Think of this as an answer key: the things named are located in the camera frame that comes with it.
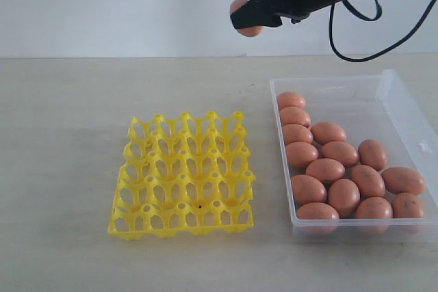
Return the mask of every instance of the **egg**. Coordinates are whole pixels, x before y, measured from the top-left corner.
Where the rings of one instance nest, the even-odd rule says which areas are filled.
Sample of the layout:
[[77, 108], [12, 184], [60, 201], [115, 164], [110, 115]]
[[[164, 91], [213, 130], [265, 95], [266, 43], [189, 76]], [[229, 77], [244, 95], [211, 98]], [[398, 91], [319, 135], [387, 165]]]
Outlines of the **egg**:
[[[357, 207], [355, 217], [356, 219], [391, 219], [392, 207], [384, 198], [367, 198]], [[388, 229], [388, 225], [361, 226], [360, 229], [370, 235], [379, 235]]]
[[350, 179], [339, 179], [328, 190], [328, 203], [341, 218], [348, 217], [356, 210], [361, 194], [359, 188]]
[[284, 126], [286, 124], [299, 124], [301, 126], [310, 127], [310, 115], [304, 110], [296, 106], [285, 107], [280, 111], [280, 121]]
[[[325, 203], [307, 203], [296, 212], [298, 219], [302, 220], [338, 220], [337, 211]], [[303, 230], [312, 235], [327, 235], [335, 231], [336, 226], [306, 227]]]
[[351, 168], [359, 162], [359, 153], [354, 146], [346, 142], [329, 142], [322, 147], [322, 156], [342, 163], [345, 168]]
[[299, 124], [286, 124], [281, 128], [283, 130], [283, 139], [286, 145], [294, 142], [313, 143], [313, 135], [310, 129]]
[[298, 204], [327, 200], [327, 190], [318, 179], [305, 174], [297, 174], [291, 177], [291, 182], [294, 201]]
[[297, 92], [284, 92], [277, 96], [276, 102], [279, 109], [282, 110], [285, 107], [295, 106], [301, 109], [306, 107], [306, 99], [303, 95]]
[[294, 168], [306, 168], [310, 163], [319, 157], [315, 146], [294, 142], [286, 146], [287, 162]]
[[385, 169], [388, 155], [385, 147], [377, 140], [365, 140], [358, 147], [359, 160], [377, 171]]
[[[248, 2], [248, 0], [235, 0], [235, 1], [233, 1], [230, 5], [230, 14], [234, 13], [236, 10], [238, 10], [243, 5], [245, 5], [247, 2]], [[237, 29], [237, 32], [239, 32], [243, 36], [252, 38], [252, 37], [258, 36], [260, 34], [261, 30], [263, 30], [262, 26], [256, 26], [256, 27], [246, 27], [244, 29]]]
[[[426, 217], [423, 201], [411, 193], [400, 193], [392, 200], [394, 218], [423, 218]], [[418, 233], [421, 226], [402, 226], [407, 233]]]
[[309, 164], [306, 174], [324, 185], [331, 185], [345, 175], [345, 167], [333, 159], [318, 159]]
[[345, 130], [334, 122], [319, 122], [311, 128], [313, 138], [321, 145], [329, 142], [345, 142], [347, 134]]
[[380, 174], [368, 165], [359, 164], [351, 169], [350, 178], [355, 182], [362, 198], [385, 196], [385, 183]]
[[386, 189], [393, 194], [407, 192], [420, 195], [426, 189], [426, 184], [421, 174], [410, 168], [388, 168], [382, 172], [382, 178]]

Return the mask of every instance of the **yellow egg tray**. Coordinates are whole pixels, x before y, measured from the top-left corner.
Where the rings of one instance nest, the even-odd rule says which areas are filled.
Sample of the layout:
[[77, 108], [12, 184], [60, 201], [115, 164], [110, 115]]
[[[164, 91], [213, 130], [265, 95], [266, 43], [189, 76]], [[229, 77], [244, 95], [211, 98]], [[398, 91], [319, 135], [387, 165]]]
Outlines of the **yellow egg tray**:
[[229, 118], [214, 111], [204, 118], [188, 112], [176, 120], [162, 114], [150, 122], [133, 118], [108, 233], [134, 240], [252, 227], [255, 175], [243, 119], [239, 111]]

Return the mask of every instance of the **gray table surface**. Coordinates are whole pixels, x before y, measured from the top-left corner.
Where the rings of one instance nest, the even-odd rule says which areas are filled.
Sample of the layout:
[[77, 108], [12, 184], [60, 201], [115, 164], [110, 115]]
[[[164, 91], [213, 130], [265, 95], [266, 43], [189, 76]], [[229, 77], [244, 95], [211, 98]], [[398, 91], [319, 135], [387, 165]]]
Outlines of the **gray table surface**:
[[[433, 291], [438, 244], [295, 244], [269, 79], [395, 68], [438, 129], [438, 55], [0, 60], [0, 291]], [[127, 127], [156, 112], [246, 115], [255, 227], [107, 234]]]

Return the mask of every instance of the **clear plastic container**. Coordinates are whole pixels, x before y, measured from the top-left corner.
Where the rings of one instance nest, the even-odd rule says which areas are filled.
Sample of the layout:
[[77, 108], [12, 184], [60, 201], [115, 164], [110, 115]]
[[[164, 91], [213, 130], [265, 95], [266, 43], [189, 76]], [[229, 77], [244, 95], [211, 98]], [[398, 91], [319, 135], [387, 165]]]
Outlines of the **clear plastic container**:
[[[325, 77], [273, 79], [270, 82], [276, 127], [283, 158], [293, 238], [296, 241], [342, 242], [404, 242], [438, 241], [438, 137], [429, 125], [413, 97], [394, 70], [381, 75], [360, 77]], [[276, 97], [295, 91], [305, 96], [306, 111], [312, 124], [331, 121], [340, 124], [355, 147], [366, 139], [384, 142], [389, 164], [418, 170], [426, 181], [426, 191], [420, 196], [426, 206], [424, 219], [390, 220], [300, 220], [292, 196], [291, 176], [287, 164], [283, 132]], [[309, 235], [309, 228], [336, 226], [329, 235]], [[380, 235], [363, 233], [363, 226], [386, 226]], [[410, 226], [420, 227], [418, 233], [407, 233]]]

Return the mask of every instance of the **black cable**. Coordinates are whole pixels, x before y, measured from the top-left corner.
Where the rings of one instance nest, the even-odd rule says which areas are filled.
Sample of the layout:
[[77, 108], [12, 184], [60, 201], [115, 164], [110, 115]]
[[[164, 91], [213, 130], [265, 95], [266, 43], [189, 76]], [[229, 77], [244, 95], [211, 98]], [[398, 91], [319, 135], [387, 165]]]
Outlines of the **black cable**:
[[376, 16], [374, 18], [369, 18], [368, 16], [363, 15], [362, 13], [360, 13], [360, 11], [358, 11], [356, 8], [354, 8], [353, 5], [348, 0], [342, 1], [343, 5], [346, 7], [347, 10], [350, 11], [351, 14], [353, 14], [357, 18], [360, 18], [361, 20], [367, 21], [367, 22], [375, 22], [380, 17], [382, 17], [382, 13], [383, 13], [382, 6], [378, 2], [378, 0], [374, 0], [374, 2], [376, 3]]
[[344, 55], [342, 55], [335, 46], [335, 43], [333, 41], [333, 17], [335, 15], [335, 6], [336, 6], [336, 0], [332, 0], [332, 4], [331, 4], [331, 9], [330, 9], [330, 19], [328, 21], [328, 39], [330, 41], [330, 46], [333, 50], [333, 52], [336, 54], [336, 56], [338, 56], [340, 59], [343, 59], [344, 61], [347, 62], [352, 62], [352, 63], [364, 63], [364, 62], [368, 62], [372, 59], [376, 59], [377, 57], [380, 57], [392, 50], [394, 50], [395, 48], [399, 47], [400, 45], [404, 44], [407, 40], [409, 40], [417, 31], [418, 29], [423, 25], [424, 21], [427, 19], [427, 16], [430, 14], [430, 12], [433, 9], [433, 6], [436, 4], [437, 0], [431, 0], [429, 5], [427, 6], [426, 10], [424, 11], [422, 17], [420, 18], [420, 20], [417, 22], [417, 24], [415, 25], [415, 27], [401, 40], [399, 40], [398, 42], [396, 42], [395, 44], [393, 44], [392, 46], [382, 50], [379, 53], [376, 53], [374, 55], [371, 55], [369, 57], [364, 57], [364, 58], [350, 58], [350, 57], [346, 57]]

